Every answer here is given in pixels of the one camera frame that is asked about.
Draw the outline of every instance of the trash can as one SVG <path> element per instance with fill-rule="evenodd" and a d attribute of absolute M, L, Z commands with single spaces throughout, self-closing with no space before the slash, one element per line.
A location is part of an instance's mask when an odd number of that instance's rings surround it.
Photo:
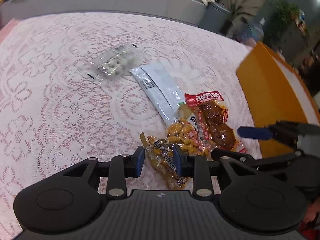
<path fill-rule="evenodd" d="M 207 7 L 207 10 L 199 24 L 199 28 L 213 33 L 219 33 L 231 12 L 222 4 L 213 2 Z"/>

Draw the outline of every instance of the red label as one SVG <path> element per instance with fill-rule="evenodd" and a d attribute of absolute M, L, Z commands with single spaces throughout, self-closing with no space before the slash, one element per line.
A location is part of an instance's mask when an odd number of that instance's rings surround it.
<path fill-rule="evenodd" d="M 190 107 L 198 106 L 199 104 L 210 100 L 223 101 L 223 98 L 218 91 L 203 92 L 197 95 L 184 94 L 184 96 L 186 97 L 187 105 Z"/>

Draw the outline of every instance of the floral lace pattern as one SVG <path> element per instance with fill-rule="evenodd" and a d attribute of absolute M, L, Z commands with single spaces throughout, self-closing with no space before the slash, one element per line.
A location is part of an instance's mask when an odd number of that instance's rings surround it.
<path fill-rule="evenodd" d="M 23 188 L 90 156 L 109 161 L 132 154 L 143 131 L 164 135 L 164 122 L 132 76 L 101 85 L 82 71 L 90 59 L 120 43 L 134 43 L 148 62 L 161 62 L 185 93 L 219 91 L 233 129 L 253 125 L 235 74 L 248 53 L 244 45 L 139 15 L 69 13 L 23 20 L 0 44 L 1 240 L 21 231 L 12 204 Z M 244 144 L 260 157 L 256 141 Z M 102 178 L 99 192 L 106 182 Z M 127 179 L 127 187 L 129 193 L 166 189 L 147 158 L 141 177 Z"/>

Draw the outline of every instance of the white lace tablecloth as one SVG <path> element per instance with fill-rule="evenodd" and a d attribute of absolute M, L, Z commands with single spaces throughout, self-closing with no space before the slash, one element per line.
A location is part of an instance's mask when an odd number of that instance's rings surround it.
<path fill-rule="evenodd" d="M 235 74 L 247 48 L 215 33 L 169 20 L 117 13 L 69 13 L 21 21 L 0 44 L 0 239 L 21 228 L 13 213 L 23 188 L 90 156 L 132 154 L 143 131 L 164 122 L 132 76 L 102 87 L 83 76 L 88 60 L 136 44 L 160 61 L 188 94 L 218 90 L 233 129 L 253 125 Z M 245 140 L 260 157 L 259 145 Z M 100 191 L 106 187 L 106 179 Z M 166 189 L 146 159 L 132 189 Z"/>

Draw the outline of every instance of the orange box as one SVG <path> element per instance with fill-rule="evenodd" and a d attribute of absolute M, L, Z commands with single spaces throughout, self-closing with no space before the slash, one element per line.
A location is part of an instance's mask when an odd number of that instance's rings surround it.
<path fill-rule="evenodd" d="M 256 127 L 276 121 L 320 124 L 316 103 L 292 66 L 258 43 L 236 70 Z M 277 141 L 260 140 L 262 157 L 293 150 Z"/>

